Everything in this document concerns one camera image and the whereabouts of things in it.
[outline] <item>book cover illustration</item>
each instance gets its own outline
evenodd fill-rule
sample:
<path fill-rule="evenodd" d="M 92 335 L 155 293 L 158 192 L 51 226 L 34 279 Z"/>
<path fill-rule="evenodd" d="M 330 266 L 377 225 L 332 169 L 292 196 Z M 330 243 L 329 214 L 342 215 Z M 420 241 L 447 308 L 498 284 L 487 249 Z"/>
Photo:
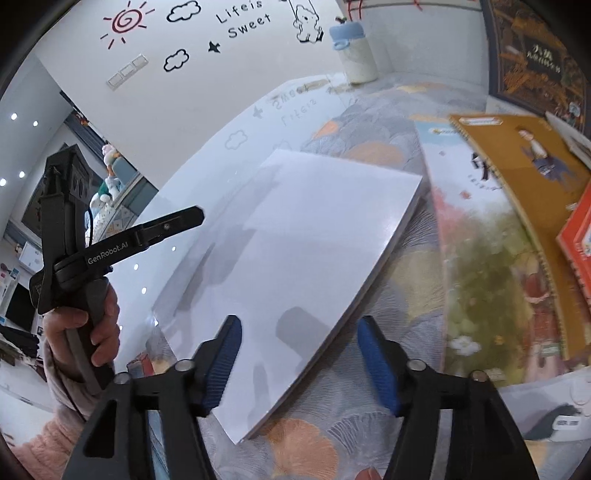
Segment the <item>book cover illustration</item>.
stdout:
<path fill-rule="evenodd" d="M 546 112 L 546 120 L 548 120 L 554 131 L 562 137 L 569 150 L 591 170 L 591 140 L 550 112 Z"/>
<path fill-rule="evenodd" d="M 563 356 L 577 358 L 591 341 L 584 335 L 590 314 L 556 237 L 581 198 L 589 171 L 541 118 L 451 115 L 450 119 L 495 172 L 519 214 L 554 294 Z"/>
<path fill-rule="evenodd" d="M 591 134 L 591 88 L 548 25 L 520 0 L 482 0 L 490 94 Z"/>
<path fill-rule="evenodd" d="M 501 185 L 452 126 L 415 125 L 443 258 L 444 372 L 481 369 L 498 387 L 564 373 L 549 282 Z"/>
<path fill-rule="evenodd" d="M 591 305 L 591 184 L 587 185 L 577 208 L 560 232 L 558 242 Z"/>

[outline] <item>floral tablecloth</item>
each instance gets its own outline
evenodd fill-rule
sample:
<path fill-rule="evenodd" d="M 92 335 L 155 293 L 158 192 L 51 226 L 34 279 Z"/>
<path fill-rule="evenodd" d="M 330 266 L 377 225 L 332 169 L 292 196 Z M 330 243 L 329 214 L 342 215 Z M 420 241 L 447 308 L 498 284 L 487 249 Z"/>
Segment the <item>floral tablecloth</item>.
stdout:
<path fill-rule="evenodd" d="M 425 175 L 413 120 L 484 111 L 486 95 L 416 76 L 394 75 L 369 84 L 358 101 L 328 122 L 301 150 Z M 383 408 L 356 343 L 355 320 L 376 318 L 408 355 L 439 369 L 444 352 L 444 290 L 437 222 L 425 192 L 413 220 L 357 314 L 328 347 L 290 398 L 250 440 L 234 445 L 215 416 L 200 420 L 217 474 L 225 479 L 353 479 L 388 466 L 401 421 Z M 458 348 L 465 345 L 458 340 Z M 157 331 L 147 354 L 156 373 L 176 359 Z M 165 476 L 158 422 L 153 418 L 157 470 Z M 444 478 L 451 415 L 443 412 L 433 479 Z M 543 480 L 566 479 L 591 446 L 582 442 L 530 442 Z"/>

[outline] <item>water bottle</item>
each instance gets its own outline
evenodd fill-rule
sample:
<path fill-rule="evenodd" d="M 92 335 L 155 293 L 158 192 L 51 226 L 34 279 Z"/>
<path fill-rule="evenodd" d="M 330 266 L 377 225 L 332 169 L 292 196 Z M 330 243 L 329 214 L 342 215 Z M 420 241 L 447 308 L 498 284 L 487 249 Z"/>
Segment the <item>water bottle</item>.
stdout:
<path fill-rule="evenodd" d="M 378 67 L 361 23 L 335 25 L 329 33 L 349 83 L 367 83 L 378 78 Z"/>

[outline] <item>plush doll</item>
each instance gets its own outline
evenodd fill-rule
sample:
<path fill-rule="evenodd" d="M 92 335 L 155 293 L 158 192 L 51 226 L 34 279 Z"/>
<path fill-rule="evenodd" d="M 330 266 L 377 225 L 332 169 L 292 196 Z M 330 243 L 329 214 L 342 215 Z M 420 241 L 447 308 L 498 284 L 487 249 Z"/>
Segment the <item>plush doll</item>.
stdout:
<path fill-rule="evenodd" d="M 96 214 L 105 204 L 112 205 L 112 203 L 119 196 L 119 192 L 122 189 L 121 181 L 115 175 L 113 171 L 113 163 L 121 154 L 117 149 L 111 145 L 106 144 L 103 146 L 103 161 L 107 167 L 108 176 L 100 185 L 99 191 L 94 194 L 90 201 L 90 208 L 93 215 Z"/>
<path fill-rule="evenodd" d="M 121 191 L 122 185 L 121 181 L 117 178 L 115 172 L 113 171 L 113 163 L 121 156 L 121 154 L 113 145 L 107 143 L 103 146 L 103 155 L 105 156 L 104 162 L 107 167 L 107 172 L 109 173 L 109 176 L 107 176 L 105 179 L 105 183 L 109 189 L 111 199 L 115 200 Z"/>

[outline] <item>sun sticker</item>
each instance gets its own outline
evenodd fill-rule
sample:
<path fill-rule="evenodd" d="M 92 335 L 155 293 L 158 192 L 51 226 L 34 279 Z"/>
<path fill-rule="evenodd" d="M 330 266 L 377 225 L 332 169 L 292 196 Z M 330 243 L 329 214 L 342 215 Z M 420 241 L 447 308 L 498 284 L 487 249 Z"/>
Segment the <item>sun sticker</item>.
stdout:
<path fill-rule="evenodd" d="M 147 12 L 144 11 L 146 9 L 146 5 L 148 4 L 147 1 L 142 2 L 139 8 L 132 8 L 131 7 L 131 0 L 127 2 L 127 8 L 123 9 L 114 17 L 104 17 L 103 20 L 110 23 L 110 27 L 112 33 L 106 33 L 100 39 L 108 39 L 109 44 L 107 49 L 110 50 L 113 45 L 115 44 L 115 40 L 117 38 L 121 39 L 122 44 L 126 44 L 127 41 L 125 40 L 124 34 L 131 32 L 136 28 L 148 28 L 146 27 L 142 21 L 144 17 L 152 12 L 155 12 L 156 9 L 153 8 L 148 10 Z"/>

